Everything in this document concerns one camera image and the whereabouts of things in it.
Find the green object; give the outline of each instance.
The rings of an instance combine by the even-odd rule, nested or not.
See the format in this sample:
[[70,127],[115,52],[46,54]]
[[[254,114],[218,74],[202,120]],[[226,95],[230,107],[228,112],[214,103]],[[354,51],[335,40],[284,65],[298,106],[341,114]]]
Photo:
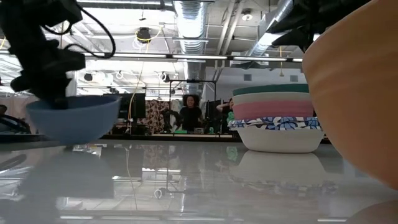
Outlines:
[[186,130],[175,130],[174,134],[186,134],[187,131]]
[[226,118],[226,122],[229,123],[230,121],[233,121],[233,120],[235,120],[235,116],[234,116],[234,113],[232,111],[230,111],[228,113],[228,117]]
[[238,158],[238,149],[236,147],[228,146],[226,148],[226,154],[228,155],[229,160],[236,162],[236,159]]
[[266,86],[252,86],[240,88],[233,91],[234,96],[249,94],[249,93],[264,93],[264,92],[297,92],[309,93],[307,84],[282,84],[282,85],[266,85]]

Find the pink bowl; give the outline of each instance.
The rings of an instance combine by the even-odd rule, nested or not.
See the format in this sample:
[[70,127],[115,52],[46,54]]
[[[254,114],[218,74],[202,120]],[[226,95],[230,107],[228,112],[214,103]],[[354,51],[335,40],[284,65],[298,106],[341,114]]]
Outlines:
[[234,105],[234,117],[257,119],[266,116],[311,117],[313,106],[309,100],[280,100]]

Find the glossy table surface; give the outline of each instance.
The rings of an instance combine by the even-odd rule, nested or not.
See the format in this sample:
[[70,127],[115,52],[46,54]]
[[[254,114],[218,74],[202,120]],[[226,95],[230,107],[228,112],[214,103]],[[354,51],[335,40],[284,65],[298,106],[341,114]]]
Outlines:
[[0,144],[0,199],[1,222],[18,224],[398,223],[398,192],[332,145],[272,154],[223,142]]

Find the stacked bowl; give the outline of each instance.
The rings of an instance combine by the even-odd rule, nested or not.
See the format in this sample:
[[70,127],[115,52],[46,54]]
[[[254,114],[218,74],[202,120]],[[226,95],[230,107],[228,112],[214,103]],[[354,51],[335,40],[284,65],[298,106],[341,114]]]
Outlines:
[[267,85],[233,91],[234,121],[244,145],[254,151],[306,153],[323,138],[307,84]]

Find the orange bowl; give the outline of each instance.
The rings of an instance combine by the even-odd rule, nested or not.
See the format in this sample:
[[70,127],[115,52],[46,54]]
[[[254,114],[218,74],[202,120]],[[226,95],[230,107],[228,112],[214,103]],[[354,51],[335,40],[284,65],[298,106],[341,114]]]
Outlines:
[[326,135],[343,157],[398,190],[397,0],[373,0],[307,50],[303,70]]

